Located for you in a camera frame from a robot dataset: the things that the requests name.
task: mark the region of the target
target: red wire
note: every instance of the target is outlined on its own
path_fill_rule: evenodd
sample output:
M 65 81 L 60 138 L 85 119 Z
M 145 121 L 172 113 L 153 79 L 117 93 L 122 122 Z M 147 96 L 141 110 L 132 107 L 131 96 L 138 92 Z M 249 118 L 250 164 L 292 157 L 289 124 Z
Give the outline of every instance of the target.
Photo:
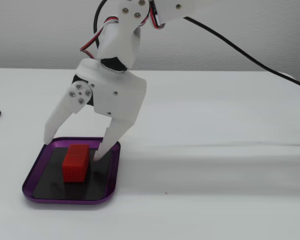
M 146 24 L 147 20 L 148 20 L 149 16 L 147 16 L 140 24 L 140 26 L 143 26 Z M 106 22 L 110 21 L 110 20 L 119 20 L 117 17 L 115 16 L 112 16 L 110 18 L 108 18 Z M 84 45 L 83 47 L 80 48 L 80 51 L 87 54 L 91 59 L 95 59 L 94 56 L 87 50 L 87 48 L 89 48 L 95 41 L 96 39 L 100 36 L 101 32 L 103 31 L 104 28 L 102 28 L 99 33 L 94 36 L 86 45 Z
M 81 52 L 87 54 L 91 59 L 95 59 L 95 57 L 88 50 L 83 50 Z
M 152 8 L 150 8 L 150 16 L 151 16 L 151 20 L 152 20 L 152 24 L 153 24 L 154 28 L 159 29 L 157 24 L 156 24 L 155 17 L 154 17 L 154 12 L 153 12 Z
M 105 23 L 108 22 L 108 21 L 110 21 L 110 20 L 118 20 L 118 18 L 117 17 L 110 17 L 109 19 L 107 19 L 105 21 Z M 83 51 L 83 50 L 86 50 L 87 48 L 89 48 L 96 41 L 96 39 L 100 36 L 100 34 L 101 34 L 101 32 L 102 32 L 103 29 L 104 28 L 101 28 L 101 30 L 99 31 L 99 33 L 97 35 L 95 35 L 86 45 L 84 45 L 83 47 L 81 47 L 80 51 Z

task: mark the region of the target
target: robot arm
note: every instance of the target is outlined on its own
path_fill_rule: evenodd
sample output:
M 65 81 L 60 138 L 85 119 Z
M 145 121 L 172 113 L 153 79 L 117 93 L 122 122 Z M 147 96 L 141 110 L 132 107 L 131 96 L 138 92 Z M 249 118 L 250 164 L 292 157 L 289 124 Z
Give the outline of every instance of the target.
M 96 113 L 112 118 L 94 156 L 95 161 L 102 158 L 134 125 L 147 90 L 144 79 L 114 66 L 133 66 L 140 46 L 140 24 L 150 13 L 151 21 L 157 21 L 153 19 L 157 14 L 165 24 L 194 12 L 196 1 L 200 0 L 120 0 L 118 23 L 103 28 L 97 60 L 86 58 L 79 64 L 72 85 L 46 122 L 44 143 L 52 141 L 72 114 L 91 105 Z

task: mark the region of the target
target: black mat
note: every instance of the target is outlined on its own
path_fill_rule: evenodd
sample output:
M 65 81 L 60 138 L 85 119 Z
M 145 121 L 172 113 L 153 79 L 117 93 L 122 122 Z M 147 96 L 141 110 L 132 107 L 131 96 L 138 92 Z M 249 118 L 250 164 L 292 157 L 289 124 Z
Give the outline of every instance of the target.
M 98 201 L 104 198 L 112 152 L 93 161 L 96 149 L 90 149 L 90 163 L 85 183 L 64 183 L 62 163 L 68 148 L 54 149 L 50 161 L 32 194 L 36 199 Z

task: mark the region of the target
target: black cable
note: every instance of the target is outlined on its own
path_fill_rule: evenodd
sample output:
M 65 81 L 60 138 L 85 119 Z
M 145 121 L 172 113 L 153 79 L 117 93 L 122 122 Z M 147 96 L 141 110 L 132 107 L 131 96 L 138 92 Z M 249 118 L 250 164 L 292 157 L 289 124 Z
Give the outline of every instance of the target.
M 107 1 L 108 0 L 102 0 L 102 2 L 100 3 L 100 5 L 98 6 L 98 9 L 95 12 L 94 21 L 93 21 L 93 33 L 94 34 L 98 31 L 97 24 L 98 24 L 98 18 L 99 18 L 101 9 L 104 7 L 104 5 L 106 4 Z M 96 47 L 99 48 L 99 44 L 100 44 L 99 38 L 96 38 L 95 44 L 96 44 Z
M 222 41 L 224 41 L 226 44 L 230 45 L 231 47 L 233 47 L 235 50 L 237 50 L 239 53 L 241 53 L 243 56 L 245 56 L 247 59 L 249 59 L 250 61 L 254 62 L 255 64 L 257 64 L 259 67 L 267 70 L 268 72 L 274 74 L 274 75 L 277 75 L 281 78 L 284 78 L 290 82 L 293 82 L 297 85 L 300 86 L 300 81 L 297 81 L 295 79 L 293 79 L 292 77 L 289 77 L 289 76 L 286 76 L 280 72 L 277 72 L 269 67 L 267 67 L 266 65 L 263 65 L 261 62 L 259 62 L 258 60 L 256 60 L 255 58 L 253 58 L 252 56 L 250 56 L 248 53 L 246 53 L 245 51 L 243 51 L 241 48 L 239 48 L 237 45 L 235 45 L 234 43 L 232 43 L 230 40 L 228 40 L 227 38 L 225 38 L 224 36 L 222 36 L 221 34 L 219 34 L 218 32 L 216 32 L 215 30 L 211 29 L 210 27 L 202 24 L 201 22 L 198 22 L 197 20 L 194 20 L 193 18 L 191 17 L 185 17 L 184 18 L 185 20 L 207 30 L 209 33 L 215 35 L 217 38 L 221 39 Z

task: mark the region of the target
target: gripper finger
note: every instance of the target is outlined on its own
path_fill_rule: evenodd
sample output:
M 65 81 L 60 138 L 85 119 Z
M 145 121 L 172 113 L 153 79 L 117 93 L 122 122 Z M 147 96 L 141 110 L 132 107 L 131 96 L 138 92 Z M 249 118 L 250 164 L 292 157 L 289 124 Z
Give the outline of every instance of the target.
M 133 125 L 134 121 L 129 122 L 113 118 L 110 126 L 105 131 L 103 141 L 95 152 L 93 160 L 99 161 Z
M 50 144 L 60 126 L 72 114 L 77 114 L 90 101 L 91 97 L 92 90 L 85 81 L 74 82 L 67 89 L 45 124 L 44 144 Z

